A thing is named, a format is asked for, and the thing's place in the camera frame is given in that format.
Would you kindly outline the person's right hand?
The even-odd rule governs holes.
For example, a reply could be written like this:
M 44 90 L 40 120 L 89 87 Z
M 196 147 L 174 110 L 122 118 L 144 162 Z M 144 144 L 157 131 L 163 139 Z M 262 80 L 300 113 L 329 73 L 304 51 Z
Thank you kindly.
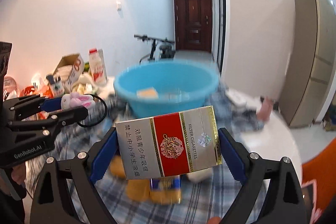
M 212 217 L 207 221 L 207 224 L 219 224 L 221 220 L 221 217 Z

